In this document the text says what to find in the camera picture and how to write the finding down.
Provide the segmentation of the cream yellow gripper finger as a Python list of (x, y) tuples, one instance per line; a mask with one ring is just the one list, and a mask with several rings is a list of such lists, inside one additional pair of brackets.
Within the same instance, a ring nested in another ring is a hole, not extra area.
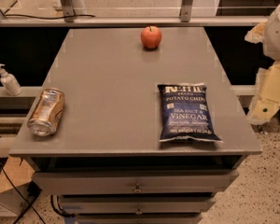
[(280, 109), (280, 61), (268, 69), (260, 68), (256, 75), (255, 95), (249, 105), (247, 120), (253, 125), (262, 125)]

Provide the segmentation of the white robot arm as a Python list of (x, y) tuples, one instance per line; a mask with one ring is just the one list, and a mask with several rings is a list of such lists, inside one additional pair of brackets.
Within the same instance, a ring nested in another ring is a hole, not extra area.
[(247, 32), (245, 41), (261, 42), (264, 55), (273, 59), (272, 66), (260, 68), (256, 75), (255, 95), (247, 114), (251, 124), (262, 125), (280, 109), (280, 4), (268, 20)]

